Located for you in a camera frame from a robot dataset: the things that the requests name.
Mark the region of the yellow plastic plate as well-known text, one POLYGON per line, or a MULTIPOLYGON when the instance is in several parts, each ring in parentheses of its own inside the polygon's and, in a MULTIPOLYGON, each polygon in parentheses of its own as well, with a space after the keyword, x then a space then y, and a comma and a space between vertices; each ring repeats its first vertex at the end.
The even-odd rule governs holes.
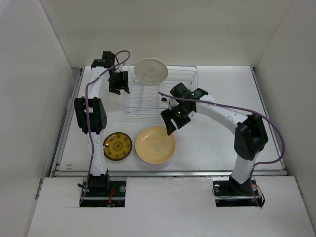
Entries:
POLYGON ((176 150, 176 139, 167 135, 163 127, 149 127, 143 130, 135 141, 138 157, 147 164, 160 165, 169 161, 176 150))

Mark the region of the cream white plastic plate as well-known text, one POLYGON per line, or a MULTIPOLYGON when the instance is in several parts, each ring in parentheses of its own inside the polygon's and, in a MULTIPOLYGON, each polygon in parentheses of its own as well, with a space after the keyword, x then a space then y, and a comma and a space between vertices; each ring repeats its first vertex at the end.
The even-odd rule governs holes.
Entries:
POLYGON ((135 64, 134 74, 143 83, 156 85, 167 79, 168 68, 158 59, 145 58, 135 64))

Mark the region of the brown yellow patterned plate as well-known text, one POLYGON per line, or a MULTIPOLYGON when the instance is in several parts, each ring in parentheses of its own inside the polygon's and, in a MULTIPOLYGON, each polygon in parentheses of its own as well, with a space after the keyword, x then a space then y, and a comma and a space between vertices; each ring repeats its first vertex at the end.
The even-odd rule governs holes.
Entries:
POLYGON ((103 142, 104 156, 111 161, 120 161, 127 158, 132 148, 131 138, 122 132, 110 134, 103 142))

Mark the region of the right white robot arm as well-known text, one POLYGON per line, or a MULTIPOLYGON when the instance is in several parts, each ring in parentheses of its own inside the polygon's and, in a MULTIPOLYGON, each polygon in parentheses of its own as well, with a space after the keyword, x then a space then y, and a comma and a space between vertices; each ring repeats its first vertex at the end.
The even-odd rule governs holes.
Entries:
POLYGON ((236 195, 245 191, 257 156, 268 142, 261 116, 239 113, 238 108, 218 103, 207 91, 201 88, 190 91, 183 83, 174 86, 169 95, 161 96, 168 103, 168 109, 161 112, 168 135, 188 124, 192 112, 211 118, 234 135, 237 159, 229 177, 229 189, 236 195))

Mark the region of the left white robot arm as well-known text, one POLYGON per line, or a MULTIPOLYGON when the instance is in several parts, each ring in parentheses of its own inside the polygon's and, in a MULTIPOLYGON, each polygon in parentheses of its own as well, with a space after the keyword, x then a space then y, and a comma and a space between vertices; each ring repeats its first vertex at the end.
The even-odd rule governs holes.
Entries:
POLYGON ((116 56, 96 59, 91 65, 91 79, 85 86, 84 95, 74 100, 77 123, 86 135, 91 154, 86 182, 79 184, 85 197, 95 192, 100 196, 109 193, 108 166, 104 158, 103 132, 107 126, 107 114, 101 100, 103 76, 108 75, 107 92, 120 95, 130 93, 128 72, 121 69, 123 62, 116 56))

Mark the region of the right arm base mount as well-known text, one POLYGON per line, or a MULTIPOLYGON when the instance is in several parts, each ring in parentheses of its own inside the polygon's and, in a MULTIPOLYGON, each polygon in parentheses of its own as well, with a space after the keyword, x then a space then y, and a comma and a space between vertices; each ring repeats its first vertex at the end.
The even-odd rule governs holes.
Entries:
POLYGON ((241 190, 234 190, 228 180, 214 180, 212 193, 216 207, 263 207, 265 196, 255 180, 241 190))

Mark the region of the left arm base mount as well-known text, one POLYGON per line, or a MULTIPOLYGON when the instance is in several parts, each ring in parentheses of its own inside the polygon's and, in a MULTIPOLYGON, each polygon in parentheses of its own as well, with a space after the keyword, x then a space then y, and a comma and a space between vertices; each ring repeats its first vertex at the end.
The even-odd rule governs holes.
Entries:
POLYGON ((84 189, 80 194, 80 207, 125 207, 126 181, 111 181, 109 187, 84 189))

